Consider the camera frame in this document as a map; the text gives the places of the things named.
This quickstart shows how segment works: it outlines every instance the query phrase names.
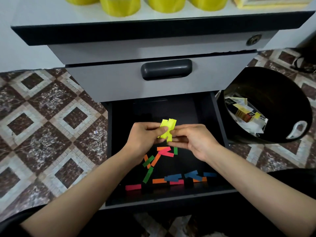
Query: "yellow cup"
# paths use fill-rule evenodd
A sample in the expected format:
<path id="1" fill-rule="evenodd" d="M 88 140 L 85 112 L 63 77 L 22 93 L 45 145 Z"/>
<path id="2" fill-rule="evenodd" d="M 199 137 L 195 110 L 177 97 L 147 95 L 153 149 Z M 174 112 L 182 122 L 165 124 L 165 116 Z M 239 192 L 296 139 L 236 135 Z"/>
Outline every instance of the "yellow cup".
<path id="1" fill-rule="evenodd" d="M 182 10 L 185 0 L 148 0 L 151 8 L 163 13 L 173 13 Z"/>
<path id="2" fill-rule="evenodd" d="M 191 0 L 191 3 L 204 11 L 218 11 L 225 7 L 227 0 Z"/>
<path id="3" fill-rule="evenodd" d="M 66 0 L 66 1 L 75 5 L 89 5 L 89 4 L 99 2 L 99 0 Z"/>
<path id="4" fill-rule="evenodd" d="M 126 17 L 140 9 L 140 0 L 100 0 L 103 10 L 110 16 Z"/>

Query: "gray drawer front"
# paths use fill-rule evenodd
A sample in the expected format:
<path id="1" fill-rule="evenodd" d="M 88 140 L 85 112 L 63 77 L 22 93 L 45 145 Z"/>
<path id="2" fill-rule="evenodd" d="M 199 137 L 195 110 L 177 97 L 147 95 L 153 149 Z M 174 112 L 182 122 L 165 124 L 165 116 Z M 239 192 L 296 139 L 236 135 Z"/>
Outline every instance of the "gray drawer front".
<path id="1" fill-rule="evenodd" d="M 50 45 L 64 64 L 121 61 L 262 49 L 277 31 Z M 258 43 L 247 40 L 262 34 Z"/>
<path id="2" fill-rule="evenodd" d="M 255 53 L 190 58 L 193 71 L 186 77 L 146 81 L 145 62 L 67 68 L 96 102 L 225 89 Z"/>

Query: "metal lock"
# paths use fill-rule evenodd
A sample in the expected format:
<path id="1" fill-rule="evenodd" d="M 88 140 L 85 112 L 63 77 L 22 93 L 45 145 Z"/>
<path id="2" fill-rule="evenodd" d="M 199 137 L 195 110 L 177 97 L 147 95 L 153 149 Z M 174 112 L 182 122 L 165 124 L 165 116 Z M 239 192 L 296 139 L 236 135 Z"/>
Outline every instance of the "metal lock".
<path id="1" fill-rule="evenodd" d="M 248 39 L 246 45 L 247 46 L 255 45 L 261 39 L 261 37 L 262 37 L 261 34 L 252 36 L 251 38 Z"/>

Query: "person's left hand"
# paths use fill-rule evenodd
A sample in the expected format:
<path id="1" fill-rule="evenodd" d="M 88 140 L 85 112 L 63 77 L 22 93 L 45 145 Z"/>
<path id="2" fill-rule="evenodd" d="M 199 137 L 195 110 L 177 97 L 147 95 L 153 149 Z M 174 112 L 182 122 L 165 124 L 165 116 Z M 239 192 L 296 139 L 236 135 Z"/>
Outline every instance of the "person's left hand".
<path id="1" fill-rule="evenodd" d="M 160 123 L 157 122 L 136 122 L 123 149 L 129 151 L 137 163 L 140 163 L 153 144 L 165 141 L 158 137 L 166 131 L 168 127 L 160 127 Z"/>

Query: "hand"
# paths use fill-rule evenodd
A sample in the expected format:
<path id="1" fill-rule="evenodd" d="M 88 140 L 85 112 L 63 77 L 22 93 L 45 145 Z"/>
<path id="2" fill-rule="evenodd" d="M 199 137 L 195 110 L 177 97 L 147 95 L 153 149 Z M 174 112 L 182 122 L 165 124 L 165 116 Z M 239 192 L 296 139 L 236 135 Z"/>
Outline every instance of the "hand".
<path id="1" fill-rule="evenodd" d="M 199 160 L 206 161 L 210 150 L 220 146 L 211 132 L 202 124 L 178 125 L 173 131 L 172 141 L 168 145 L 189 149 Z"/>
<path id="2" fill-rule="evenodd" d="M 128 150 L 139 164 L 153 144 L 165 141 L 165 139 L 158 137 L 167 131 L 167 126 L 160 127 L 160 123 L 156 122 L 134 123 L 123 149 Z"/>

